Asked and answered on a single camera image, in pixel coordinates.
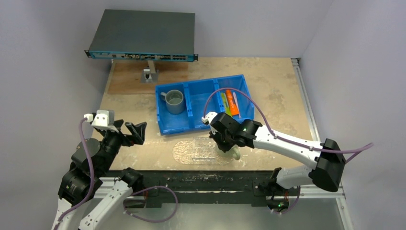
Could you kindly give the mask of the light green mug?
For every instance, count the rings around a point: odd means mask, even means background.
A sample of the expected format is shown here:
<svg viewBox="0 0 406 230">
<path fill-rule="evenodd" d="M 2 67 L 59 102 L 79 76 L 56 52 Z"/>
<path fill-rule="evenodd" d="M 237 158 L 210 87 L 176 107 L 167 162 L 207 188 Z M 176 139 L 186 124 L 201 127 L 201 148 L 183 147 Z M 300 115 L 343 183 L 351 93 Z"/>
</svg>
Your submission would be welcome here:
<svg viewBox="0 0 406 230">
<path fill-rule="evenodd" d="M 240 150 L 239 147 L 234 145 L 230 150 L 227 151 L 220 151 L 220 153 L 227 158 L 231 158 L 234 160 L 240 160 L 241 154 L 240 154 Z"/>
</svg>

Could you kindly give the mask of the clear plastic holder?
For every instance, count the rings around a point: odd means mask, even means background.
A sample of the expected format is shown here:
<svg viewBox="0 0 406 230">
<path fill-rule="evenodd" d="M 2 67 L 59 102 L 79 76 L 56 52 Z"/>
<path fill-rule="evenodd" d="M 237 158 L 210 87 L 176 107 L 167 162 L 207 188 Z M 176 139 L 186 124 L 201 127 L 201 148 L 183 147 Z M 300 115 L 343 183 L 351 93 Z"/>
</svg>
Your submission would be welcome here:
<svg viewBox="0 0 406 230">
<path fill-rule="evenodd" d="M 189 164 L 213 164 L 220 156 L 216 144 L 210 138 L 194 138 L 186 142 L 185 148 L 185 160 Z"/>
</svg>

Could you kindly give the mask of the clear textured oval tray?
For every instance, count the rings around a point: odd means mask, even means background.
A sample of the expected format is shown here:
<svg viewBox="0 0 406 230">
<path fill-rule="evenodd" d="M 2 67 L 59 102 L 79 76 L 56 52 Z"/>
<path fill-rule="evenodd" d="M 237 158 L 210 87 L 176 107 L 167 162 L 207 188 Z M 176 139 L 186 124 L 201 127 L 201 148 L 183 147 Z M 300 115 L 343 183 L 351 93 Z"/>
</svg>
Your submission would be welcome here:
<svg viewBox="0 0 406 230">
<path fill-rule="evenodd" d="M 175 146 L 173 147 L 173 150 L 172 150 L 172 155 L 173 155 L 173 158 L 175 159 L 175 161 L 177 161 L 178 163 L 191 165 L 191 164 L 187 163 L 187 161 L 185 160 L 185 153 L 186 153 L 185 144 L 187 141 L 188 140 L 183 140 L 183 141 L 180 141 L 177 144 L 175 144 Z M 231 158 L 224 157 L 218 151 L 217 151 L 217 153 L 220 155 L 218 157 L 217 161 L 215 163 L 209 164 L 209 165 L 226 165 L 226 164 L 231 163 L 234 160 Z"/>
</svg>

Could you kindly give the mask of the blue plastic divided bin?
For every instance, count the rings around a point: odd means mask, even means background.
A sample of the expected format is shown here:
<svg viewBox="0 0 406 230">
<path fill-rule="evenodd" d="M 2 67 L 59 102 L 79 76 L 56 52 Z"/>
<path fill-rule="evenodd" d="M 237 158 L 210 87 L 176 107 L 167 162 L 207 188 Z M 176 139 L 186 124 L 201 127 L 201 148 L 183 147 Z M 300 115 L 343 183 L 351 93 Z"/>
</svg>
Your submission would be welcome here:
<svg viewBox="0 0 406 230">
<path fill-rule="evenodd" d="M 234 75 L 203 80 L 184 81 L 180 83 L 164 84 L 155 87 L 157 103 L 157 122 L 160 134 L 174 135 L 186 132 L 201 131 L 209 129 L 201 122 L 206 100 L 212 92 L 221 88 L 233 88 L 242 91 L 250 97 L 244 75 Z M 162 92 L 178 90 L 184 96 L 185 110 L 179 115 L 171 114 L 166 107 L 166 102 L 160 96 Z M 240 116 L 233 116 L 238 122 L 245 119 L 253 119 L 255 116 L 254 105 L 245 96 L 236 92 L 237 104 Z M 206 112 L 224 112 L 224 102 L 220 92 L 214 95 L 207 106 Z"/>
</svg>

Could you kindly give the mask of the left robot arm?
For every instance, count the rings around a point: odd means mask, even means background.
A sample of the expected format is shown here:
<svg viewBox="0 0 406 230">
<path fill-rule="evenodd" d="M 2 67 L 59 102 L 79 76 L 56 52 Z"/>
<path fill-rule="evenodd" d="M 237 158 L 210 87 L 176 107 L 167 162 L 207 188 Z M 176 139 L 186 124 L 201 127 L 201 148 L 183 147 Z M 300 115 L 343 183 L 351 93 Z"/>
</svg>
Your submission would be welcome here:
<svg viewBox="0 0 406 230">
<path fill-rule="evenodd" d="M 59 187 L 58 209 L 52 226 L 54 230 L 95 228 L 125 196 L 137 196 L 142 192 L 143 175 L 132 168 L 126 168 L 120 172 L 110 194 L 87 217 L 83 216 L 90 200 L 103 184 L 101 178 L 107 175 L 120 148 L 143 145 L 146 128 L 146 122 L 135 125 L 116 120 L 110 128 L 96 128 L 103 136 L 101 141 L 84 138 L 83 131 L 79 132 L 81 142 L 71 157 L 69 170 L 62 177 Z"/>
</svg>

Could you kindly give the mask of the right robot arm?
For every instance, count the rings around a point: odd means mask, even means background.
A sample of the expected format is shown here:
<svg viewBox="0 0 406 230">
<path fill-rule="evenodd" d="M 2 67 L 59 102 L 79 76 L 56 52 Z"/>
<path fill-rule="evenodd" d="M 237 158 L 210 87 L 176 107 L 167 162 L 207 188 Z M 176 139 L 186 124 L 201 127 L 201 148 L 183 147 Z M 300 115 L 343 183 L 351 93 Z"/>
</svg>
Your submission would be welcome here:
<svg viewBox="0 0 406 230">
<path fill-rule="evenodd" d="M 297 185 L 314 184 L 320 189 L 338 191 L 346 161 L 342 155 L 329 153 L 338 150 L 338 144 L 327 139 L 324 143 L 270 132 L 262 123 L 246 119 L 242 123 L 226 113 L 209 112 L 202 123 L 210 127 L 209 137 L 217 145 L 217 152 L 240 159 L 240 147 L 268 150 L 294 159 L 301 166 L 275 169 L 269 189 L 280 195 Z"/>
</svg>

